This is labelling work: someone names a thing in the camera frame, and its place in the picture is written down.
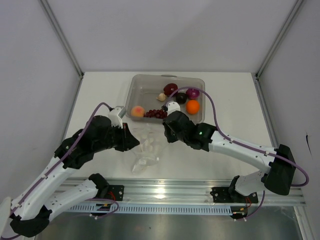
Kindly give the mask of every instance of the transparent container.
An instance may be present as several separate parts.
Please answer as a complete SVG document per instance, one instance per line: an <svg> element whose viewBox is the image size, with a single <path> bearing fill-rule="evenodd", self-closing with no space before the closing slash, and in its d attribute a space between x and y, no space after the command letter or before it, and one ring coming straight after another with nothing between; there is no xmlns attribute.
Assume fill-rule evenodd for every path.
<svg viewBox="0 0 320 240"><path fill-rule="evenodd" d="M168 145L168 142L164 130L155 130L149 126L133 128L131 133L140 141L140 145L131 149L135 155L131 171L134 174L139 174L145 171L147 167L154 166L159 162L159 155Z"/></svg>
<svg viewBox="0 0 320 240"><path fill-rule="evenodd" d="M126 99L125 109L127 110L126 116L134 121L142 121L148 123L162 123L162 119L149 118L149 117L136 117L131 116L131 110L135 106L141 106L147 112L149 110L159 110L165 103L157 100L160 93L164 92L164 87L167 84L174 83L178 88L182 87L197 87L205 90L205 82L199 78L179 77L174 75L147 75L138 74L132 78L128 97ZM186 104L181 104L181 112L185 113L193 123L202 123L205 120L206 101L203 93L196 99L200 104L200 109L197 114L191 115L186 111Z"/></svg>

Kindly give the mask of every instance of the white table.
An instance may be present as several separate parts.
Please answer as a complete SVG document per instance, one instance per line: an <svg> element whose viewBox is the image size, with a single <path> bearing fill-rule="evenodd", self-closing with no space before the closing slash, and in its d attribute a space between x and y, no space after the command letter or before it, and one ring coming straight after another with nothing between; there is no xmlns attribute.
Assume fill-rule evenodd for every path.
<svg viewBox="0 0 320 240"><path fill-rule="evenodd" d="M75 103L66 137L82 129L92 111L100 102L111 106L124 106L133 76L137 74L199 78L213 98L217 120L225 133L249 142L271 146L256 89L250 73L230 72L86 72ZM102 107L99 115L107 115ZM124 117L129 129L144 127L146 123ZM214 125L213 111L206 100L205 123ZM153 128L163 129L161 124ZM182 142L166 147L157 165L141 174L132 174L132 152L105 150L94 155L73 177L88 177L100 173L105 178L158 179L158 180L231 180L236 175L247 175L257 169L232 157L219 153L193 150Z"/></svg>

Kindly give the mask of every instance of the gray plastic tray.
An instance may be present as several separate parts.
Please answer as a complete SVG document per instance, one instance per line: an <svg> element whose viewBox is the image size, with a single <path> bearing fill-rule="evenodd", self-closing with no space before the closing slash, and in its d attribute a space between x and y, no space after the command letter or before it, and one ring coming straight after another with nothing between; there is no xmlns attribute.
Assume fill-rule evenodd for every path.
<svg viewBox="0 0 320 240"><path fill-rule="evenodd" d="M162 119L149 117L131 116L131 110L135 106L141 106L147 112L153 109L161 109L165 103L157 100L157 96L164 92L164 87L167 84L177 84L178 88L182 87L197 87L205 90L205 82L199 78L178 77L174 75L147 75L138 74L132 78L128 97L126 99L125 108L127 109L126 116L134 121L143 121L148 123L162 123ZM186 104L180 105L181 111L185 113L190 120L195 124L202 123L205 120L205 95L200 93L196 99L200 103L200 110L197 114L191 115L186 112Z"/></svg>

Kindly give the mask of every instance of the red onion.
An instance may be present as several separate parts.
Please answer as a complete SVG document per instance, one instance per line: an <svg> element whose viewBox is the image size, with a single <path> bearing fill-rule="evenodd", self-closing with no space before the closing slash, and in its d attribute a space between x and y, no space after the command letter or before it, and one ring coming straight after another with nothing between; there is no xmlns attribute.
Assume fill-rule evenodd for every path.
<svg viewBox="0 0 320 240"><path fill-rule="evenodd" d="M188 90L186 91L186 94L188 95L189 99L196 99L199 97L200 92L197 89L188 88Z"/></svg>

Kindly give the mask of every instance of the garlic bulb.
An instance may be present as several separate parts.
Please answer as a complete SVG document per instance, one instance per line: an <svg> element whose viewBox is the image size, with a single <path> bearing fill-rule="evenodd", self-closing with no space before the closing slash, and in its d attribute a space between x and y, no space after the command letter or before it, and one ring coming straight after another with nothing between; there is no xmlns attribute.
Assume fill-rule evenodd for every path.
<svg viewBox="0 0 320 240"><path fill-rule="evenodd" d="M164 93L160 93L159 96L156 97L160 102L166 100L166 95Z"/></svg>

